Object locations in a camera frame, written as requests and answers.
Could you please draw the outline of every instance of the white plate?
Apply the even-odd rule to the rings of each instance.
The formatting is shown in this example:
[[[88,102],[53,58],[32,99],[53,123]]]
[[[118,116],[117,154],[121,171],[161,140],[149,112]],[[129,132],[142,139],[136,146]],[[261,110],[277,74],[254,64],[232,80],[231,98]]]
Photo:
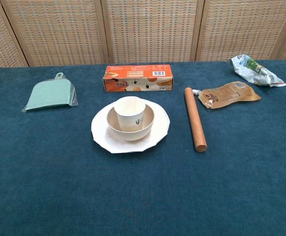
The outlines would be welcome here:
[[[145,137],[136,141],[118,139],[112,133],[106,121],[108,111],[114,106],[114,103],[111,103],[100,110],[93,118],[91,131],[94,141],[111,153],[144,151],[155,146],[167,135],[170,120],[167,113],[160,105],[144,99],[143,101],[154,111],[152,129]]]

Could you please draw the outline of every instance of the orange box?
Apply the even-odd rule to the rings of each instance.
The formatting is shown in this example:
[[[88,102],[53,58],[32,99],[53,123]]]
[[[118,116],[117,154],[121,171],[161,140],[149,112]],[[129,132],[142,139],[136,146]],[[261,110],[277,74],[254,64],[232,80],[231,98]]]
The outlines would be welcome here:
[[[103,77],[105,91],[172,90],[170,65],[109,65]]]

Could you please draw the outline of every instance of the paper cup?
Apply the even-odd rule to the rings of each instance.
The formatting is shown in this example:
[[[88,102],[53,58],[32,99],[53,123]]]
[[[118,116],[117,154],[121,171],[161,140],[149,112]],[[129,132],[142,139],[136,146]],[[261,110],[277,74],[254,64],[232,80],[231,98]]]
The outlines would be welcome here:
[[[134,132],[142,129],[145,103],[140,98],[123,97],[115,102],[114,110],[122,131]]]

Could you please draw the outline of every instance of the wooden rolling pin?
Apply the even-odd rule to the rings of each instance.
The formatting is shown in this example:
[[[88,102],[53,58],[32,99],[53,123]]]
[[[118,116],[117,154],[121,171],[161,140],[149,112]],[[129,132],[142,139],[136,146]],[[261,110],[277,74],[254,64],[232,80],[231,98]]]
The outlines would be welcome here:
[[[194,144],[196,146],[197,151],[203,152],[207,149],[207,144],[203,133],[200,116],[198,113],[196,100],[194,99],[194,94],[192,92],[192,88],[186,88],[184,90],[184,95],[186,97],[186,103],[190,118],[190,124],[192,128]]]

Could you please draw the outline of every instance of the green dustpan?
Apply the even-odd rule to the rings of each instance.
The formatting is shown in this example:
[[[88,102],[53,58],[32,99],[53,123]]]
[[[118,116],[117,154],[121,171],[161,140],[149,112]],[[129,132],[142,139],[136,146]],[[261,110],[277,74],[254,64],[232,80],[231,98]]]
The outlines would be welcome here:
[[[57,73],[53,80],[36,84],[22,112],[61,105],[78,105],[75,88],[62,72]]]

